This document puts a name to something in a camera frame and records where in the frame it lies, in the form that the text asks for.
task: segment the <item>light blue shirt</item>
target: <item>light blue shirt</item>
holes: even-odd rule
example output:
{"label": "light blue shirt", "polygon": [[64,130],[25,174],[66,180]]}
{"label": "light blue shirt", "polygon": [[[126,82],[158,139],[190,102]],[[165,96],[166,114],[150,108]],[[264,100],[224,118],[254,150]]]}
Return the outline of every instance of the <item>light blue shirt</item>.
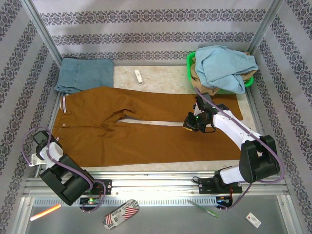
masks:
{"label": "light blue shirt", "polygon": [[195,71],[200,83],[214,89],[216,87],[237,94],[245,92],[240,74],[258,70],[254,56],[230,50],[227,46],[207,46],[196,51]]}

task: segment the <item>aluminum frame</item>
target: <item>aluminum frame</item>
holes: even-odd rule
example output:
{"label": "aluminum frame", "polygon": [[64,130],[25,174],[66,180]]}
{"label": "aluminum frame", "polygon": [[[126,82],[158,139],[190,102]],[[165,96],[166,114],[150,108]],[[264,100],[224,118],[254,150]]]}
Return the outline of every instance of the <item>aluminum frame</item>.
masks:
{"label": "aluminum frame", "polygon": [[[194,176],[213,177],[214,172],[90,172],[90,174],[95,179],[113,180],[112,194],[107,196],[112,201],[136,197],[150,201],[155,206],[153,201],[161,198],[175,201],[182,198],[205,199],[209,197],[210,195],[199,194],[198,186],[192,182],[192,178]],[[278,176],[271,176],[267,180],[272,181],[277,178]],[[242,183],[243,190],[247,186],[248,183]],[[255,182],[246,195],[275,195],[288,233],[302,233],[285,180],[274,185]],[[12,234],[25,233],[35,198],[57,197],[40,178],[28,178],[22,196]]]}

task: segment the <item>green laundry basket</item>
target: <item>green laundry basket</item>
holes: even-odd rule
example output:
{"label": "green laundry basket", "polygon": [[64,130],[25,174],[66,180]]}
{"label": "green laundry basket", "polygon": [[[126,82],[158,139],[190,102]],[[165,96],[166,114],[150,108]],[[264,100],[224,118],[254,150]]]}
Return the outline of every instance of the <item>green laundry basket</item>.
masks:
{"label": "green laundry basket", "polygon": [[[196,51],[191,52],[187,57],[186,57],[186,64],[187,64],[187,75],[189,77],[189,81],[192,79],[191,75],[191,66],[194,64],[193,58],[195,57]],[[250,79],[245,81],[245,87],[249,87],[253,84],[254,82],[254,77],[250,77]],[[234,94],[231,91],[220,89],[217,94]]]}

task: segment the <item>black bracket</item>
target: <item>black bracket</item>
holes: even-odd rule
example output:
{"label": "black bracket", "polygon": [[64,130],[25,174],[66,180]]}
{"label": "black bracket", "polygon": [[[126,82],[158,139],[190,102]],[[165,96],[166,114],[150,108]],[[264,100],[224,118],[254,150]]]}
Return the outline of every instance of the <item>black bracket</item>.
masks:
{"label": "black bracket", "polygon": [[231,207],[233,204],[232,196],[216,196],[217,208]]}
{"label": "black bracket", "polygon": [[198,179],[199,194],[229,194],[231,188],[234,194],[241,194],[243,192],[239,183],[232,183],[220,186],[217,184],[216,176],[213,178],[200,178]]}
{"label": "black bracket", "polygon": [[[111,179],[98,179],[99,181],[102,181],[106,186],[106,193],[105,195],[110,195],[112,192],[112,184],[113,181]],[[84,207],[84,210],[90,211],[92,210],[96,205],[98,205],[100,198],[99,194],[103,193],[103,186],[99,184],[99,186],[93,187],[91,191],[87,191],[84,193],[84,195],[87,195],[88,197],[81,197],[79,199],[79,207],[82,209],[83,204],[88,205]]]}
{"label": "black bracket", "polygon": [[[261,136],[260,140],[276,153],[276,145],[270,135]],[[258,141],[246,141],[241,146],[239,172],[248,183],[279,173],[279,164],[275,157]]]}
{"label": "black bracket", "polygon": [[[106,186],[106,193],[105,195],[110,195],[112,192],[113,181],[111,179],[98,179],[99,181],[103,182]],[[103,192],[103,186],[101,184],[95,184],[91,191],[87,191],[84,195],[91,195],[91,196],[99,196],[99,192]]]}

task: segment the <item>damask pattern fabric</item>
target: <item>damask pattern fabric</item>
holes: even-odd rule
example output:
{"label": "damask pattern fabric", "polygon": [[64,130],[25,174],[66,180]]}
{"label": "damask pattern fabric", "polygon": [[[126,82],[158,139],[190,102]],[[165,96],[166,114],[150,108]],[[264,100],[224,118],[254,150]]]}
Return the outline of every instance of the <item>damask pattern fabric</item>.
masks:
{"label": "damask pattern fabric", "polygon": [[312,41],[307,5],[305,0],[282,4],[255,54],[260,72],[251,92],[261,126],[275,138],[283,157],[303,233],[312,233],[312,55],[307,49]]}
{"label": "damask pattern fabric", "polygon": [[34,4],[65,58],[115,65],[184,65],[200,44],[245,51],[270,1],[74,1]]}
{"label": "damask pattern fabric", "polygon": [[[19,0],[0,0],[0,234],[10,233],[25,179],[23,134],[47,125],[59,73],[47,46]],[[24,144],[33,152],[32,136]]]}
{"label": "damask pattern fabric", "polygon": [[255,21],[260,22],[264,9],[156,9],[122,11],[87,11],[41,13],[45,25],[131,22],[186,21]]}

